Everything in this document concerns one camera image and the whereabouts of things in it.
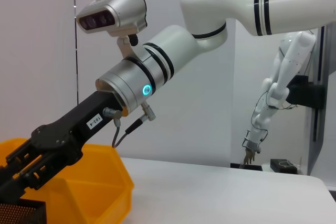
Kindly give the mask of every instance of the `yellow bin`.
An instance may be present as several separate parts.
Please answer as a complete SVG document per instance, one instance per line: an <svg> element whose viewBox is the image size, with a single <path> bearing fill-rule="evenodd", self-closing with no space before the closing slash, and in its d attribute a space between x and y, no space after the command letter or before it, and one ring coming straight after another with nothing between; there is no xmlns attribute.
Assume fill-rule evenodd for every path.
<svg viewBox="0 0 336 224"><path fill-rule="evenodd" d="M0 165L25 139L0 143ZM134 184L117 151L86 144L82 159L63 169L40 190L26 189L25 199L45 201L48 224L121 223L131 209Z"/></svg>

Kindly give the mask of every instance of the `table surface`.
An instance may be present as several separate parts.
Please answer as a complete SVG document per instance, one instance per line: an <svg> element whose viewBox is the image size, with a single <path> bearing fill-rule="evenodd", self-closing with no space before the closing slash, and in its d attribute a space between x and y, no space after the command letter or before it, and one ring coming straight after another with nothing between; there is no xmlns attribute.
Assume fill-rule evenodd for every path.
<svg viewBox="0 0 336 224"><path fill-rule="evenodd" d="M122 160L135 183L124 224L336 223L336 203L314 177Z"/></svg>

